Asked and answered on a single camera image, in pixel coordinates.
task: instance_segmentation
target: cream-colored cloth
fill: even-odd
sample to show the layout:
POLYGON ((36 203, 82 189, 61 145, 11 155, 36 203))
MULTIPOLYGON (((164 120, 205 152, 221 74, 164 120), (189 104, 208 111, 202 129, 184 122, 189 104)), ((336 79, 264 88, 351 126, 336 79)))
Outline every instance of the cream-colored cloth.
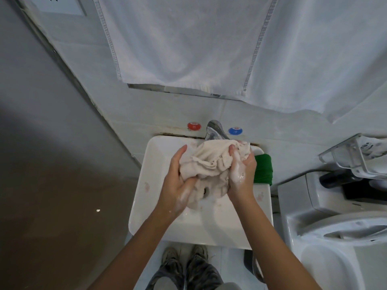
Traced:
POLYGON ((242 161, 247 159, 250 154, 250 144, 247 142, 208 140, 198 146, 188 159, 180 160, 180 175, 184 181, 196 175, 199 177, 188 200, 189 208, 196 208, 197 201, 203 198, 206 187, 215 198, 227 193, 228 172, 233 161, 228 153, 230 145, 237 147, 242 161))

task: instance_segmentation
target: person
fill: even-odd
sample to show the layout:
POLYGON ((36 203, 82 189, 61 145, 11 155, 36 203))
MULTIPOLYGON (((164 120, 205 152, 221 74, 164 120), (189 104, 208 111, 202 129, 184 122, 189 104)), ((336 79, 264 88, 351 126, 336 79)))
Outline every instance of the person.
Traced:
MULTIPOLYGON (((229 153, 233 156, 231 172, 238 165, 238 160, 234 157, 235 148, 234 145, 229 148, 229 153)), ((196 177, 189 178, 184 183, 179 179, 179 160, 186 149, 186 145, 182 146, 172 157, 155 209, 89 287, 90 290, 134 288, 167 228, 186 208, 189 193, 197 181, 196 177)), ((239 216, 268 289, 321 289, 282 241, 255 200, 253 181, 257 163, 252 152, 243 164, 244 178, 234 183, 230 177, 227 195, 239 216)), ((185 280, 187 290, 225 289, 227 284, 223 284, 216 268, 208 263, 206 247, 200 245, 193 247, 186 266, 186 277, 176 250, 167 248, 162 257, 162 265, 150 280, 147 290, 154 289, 161 280, 169 281, 167 283, 172 281, 174 285, 169 289, 178 290, 183 290, 185 280)))

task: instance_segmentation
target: sneaker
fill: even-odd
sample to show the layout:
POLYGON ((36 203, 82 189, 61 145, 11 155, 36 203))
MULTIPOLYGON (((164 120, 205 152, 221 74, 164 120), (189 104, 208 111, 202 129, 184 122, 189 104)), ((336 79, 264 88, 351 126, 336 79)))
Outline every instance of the sneaker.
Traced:
POLYGON ((176 259, 177 261, 179 260, 179 255, 176 251, 175 248, 173 247, 167 247, 165 250, 164 250, 164 253, 162 254, 162 259, 161 259, 161 264, 164 264, 166 261, 170 260, 170 259, 176 259))
POLYGON ((191 251, 191 256, 194 256, 197 254, 198 256, 201 256, 208 262, 208 250, 207 247, 204 245, 194 245, 191 251))

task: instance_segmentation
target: toilet lid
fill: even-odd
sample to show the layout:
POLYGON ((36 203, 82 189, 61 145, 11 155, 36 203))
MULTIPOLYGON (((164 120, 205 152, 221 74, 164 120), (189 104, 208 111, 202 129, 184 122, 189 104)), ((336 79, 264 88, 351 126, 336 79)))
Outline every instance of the toilet lid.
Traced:
POLYGON ((322 239, 353 246, 387 242, 387 212, 361 211, 338 214, 306 226, 298 232, 303 239, 322 239))

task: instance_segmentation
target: person's left hand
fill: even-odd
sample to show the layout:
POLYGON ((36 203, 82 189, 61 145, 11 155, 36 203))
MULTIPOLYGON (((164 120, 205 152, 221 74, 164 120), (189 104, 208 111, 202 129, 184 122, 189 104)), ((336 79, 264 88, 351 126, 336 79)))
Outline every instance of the person's left hand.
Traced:
POLYGON ((186 150, 187 145, 184 145, 172 157, 170 168, 165 176, 159 201, 155 208, 155 210, 161 211, 163 215, 170 218, 171 221, 176 219, 186 208, 188 198, 198 180, 197 177, 191 177, 183 182, 179 177, 179 161, 186 150))

